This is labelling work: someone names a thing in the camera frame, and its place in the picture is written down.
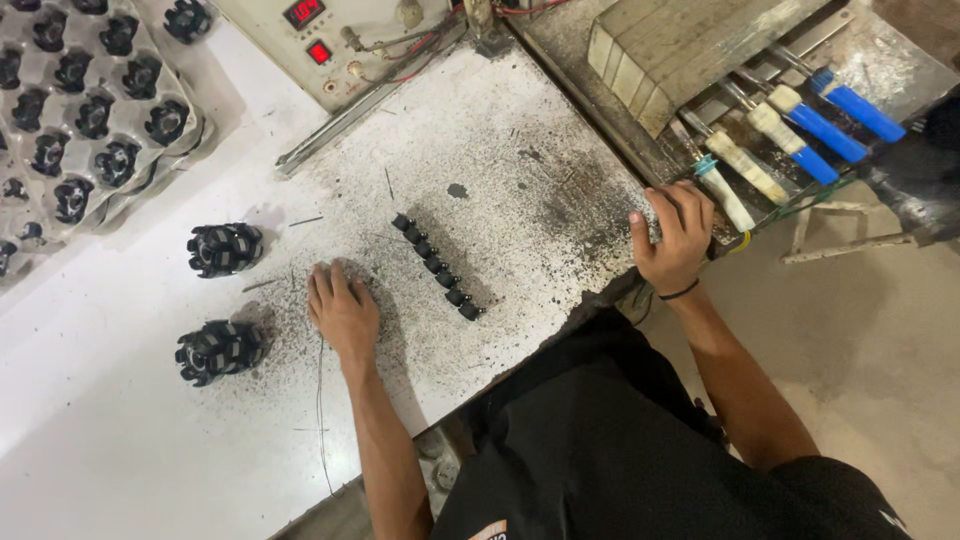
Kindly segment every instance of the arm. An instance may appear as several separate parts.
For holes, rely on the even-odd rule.
[[[657,293],[669,296],[697,279],[710,242],[713,203],[689,182],[648,188],[647,199],[660,219],[663,241],[651,244],[643,214],[632,213],[634,259]],[[701,285],[666,303],[680,318],[710,401],[745,463],[767,471],[820,455],[797,413],[727,328]]]
[[[367,502],[377,538],[425,540],[433,528],[413,439],[396,416],[376,373],[373,343],[379,313],[360,280],[348,285],[340,264],[307,278],[307,314],[340,357],[360,449]]]

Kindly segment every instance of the person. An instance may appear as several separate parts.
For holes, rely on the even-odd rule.
[[[823,457],[710,303],[697,273],[713,203],[690,182],[648,188],[662,241],[630,214],[636,266],[676,314],[730,443],[669,362],[614,310],[482,398],[477,454],[436,524],[414,445],[376,372],[378,314],[338,264],[307,280],[310,320],[340,356],[376,538],[909,538],[879,489]]]

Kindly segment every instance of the yellow wire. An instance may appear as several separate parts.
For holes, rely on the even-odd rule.
[[[744,231],[743,241],[740,242],[739,246],[736,246],[735,248],[731,249],[730,253],[736,253],[738,251],[743,251],[747,249],[747,246],[750,245],[750,238],[751,238],[750,231]]]

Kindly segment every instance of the hand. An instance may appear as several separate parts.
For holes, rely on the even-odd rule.
[[[667,200],[669,196],[676,206]],[[634,262],[640,275],[657,294],[682,292],[697,279],[700,263],[710,244],[713,203],[693,182],[646,189],[647,200],[660,219],[663,241],[650,243],[647,222],[640,212],[630,214],[630,236],[634,240]]]
[[[317,330],[340,356],[348,381],[373,368],[373,344],[380,313],[367,286],[356,279],[350,285],[339,262],[327,268],[315,264],[306,279],[306,312]]]

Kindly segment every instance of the red led numbers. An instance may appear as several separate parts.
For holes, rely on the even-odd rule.
[[[310,45],[310,48],[307,49],[306,52],[317,64],[324,63],[330,58],[330,51],[326,50],[326,47],[319,41]]]
[[[283,17],[294,25],[297,31],[300,31],[306,28],[306,25],[310,24],[310,21],[324,12],[325,9],[326,6],[320,0],[299,0],[283,13]]]

